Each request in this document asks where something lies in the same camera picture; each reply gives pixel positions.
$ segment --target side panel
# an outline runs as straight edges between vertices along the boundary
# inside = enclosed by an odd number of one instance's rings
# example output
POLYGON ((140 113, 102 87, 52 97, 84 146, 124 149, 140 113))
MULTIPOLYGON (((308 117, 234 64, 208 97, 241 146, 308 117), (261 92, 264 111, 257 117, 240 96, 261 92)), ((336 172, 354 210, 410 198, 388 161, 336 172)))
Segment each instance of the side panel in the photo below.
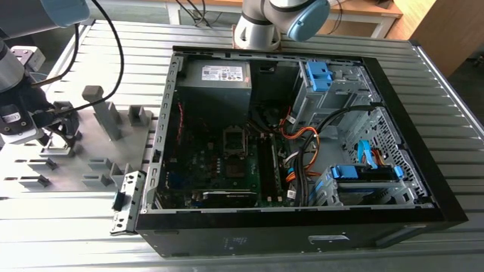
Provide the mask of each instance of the side panel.
MULTIPOLYGON (((140 231, 165 257, 325 252, 362 249, 405 229, 398 223, 272 228, 140 231)), ((410 229, 418 232, 418 225, 410 229)))

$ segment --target red wire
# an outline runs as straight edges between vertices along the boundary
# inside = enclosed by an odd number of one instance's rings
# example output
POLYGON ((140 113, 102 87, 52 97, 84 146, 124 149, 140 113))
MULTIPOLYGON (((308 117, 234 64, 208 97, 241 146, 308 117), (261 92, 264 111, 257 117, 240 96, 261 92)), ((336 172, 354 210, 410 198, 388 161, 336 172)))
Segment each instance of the red wire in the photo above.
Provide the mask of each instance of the red wire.
POLYGON ((176 135, 176 141, 180 142, 181 138, 181 128, 182 128, 182 108, 181 103, 178 102, 178 110, 180 110, 180 124, 178 124, 178 133, 176 135))

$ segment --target motherboard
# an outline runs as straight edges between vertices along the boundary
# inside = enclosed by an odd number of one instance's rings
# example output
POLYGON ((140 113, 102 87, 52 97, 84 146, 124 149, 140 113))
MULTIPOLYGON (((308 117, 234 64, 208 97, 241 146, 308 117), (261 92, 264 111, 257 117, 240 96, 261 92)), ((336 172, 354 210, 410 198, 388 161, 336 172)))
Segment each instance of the motherboard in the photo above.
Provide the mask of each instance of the motherboard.
POLYGON ((180 131, 157 193, 165 209, 284 207, 280 181, 282 141, 233 125, 210 132, 180 131))

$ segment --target label on power supply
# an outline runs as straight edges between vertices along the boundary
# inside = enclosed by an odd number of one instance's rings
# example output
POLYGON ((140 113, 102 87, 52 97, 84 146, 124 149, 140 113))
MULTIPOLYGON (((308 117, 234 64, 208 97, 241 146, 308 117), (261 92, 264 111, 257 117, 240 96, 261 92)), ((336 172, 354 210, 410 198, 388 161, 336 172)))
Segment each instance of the label on power supply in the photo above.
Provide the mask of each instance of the label on power supply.
POLYGON ((201 80, 242 81, 242 68, 238 66, 204 66, 201 80))

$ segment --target motherboard chip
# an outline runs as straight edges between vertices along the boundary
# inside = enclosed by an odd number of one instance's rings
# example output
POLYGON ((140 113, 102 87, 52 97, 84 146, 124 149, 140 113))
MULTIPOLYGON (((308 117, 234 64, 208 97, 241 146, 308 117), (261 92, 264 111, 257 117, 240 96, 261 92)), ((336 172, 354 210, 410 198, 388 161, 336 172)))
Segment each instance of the motherboard chip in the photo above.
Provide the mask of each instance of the motherboard chip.
POLYGON ((225 176, 245 177, 245 160, 241 160, 237 156, 228 157, 225 161, 225 176))

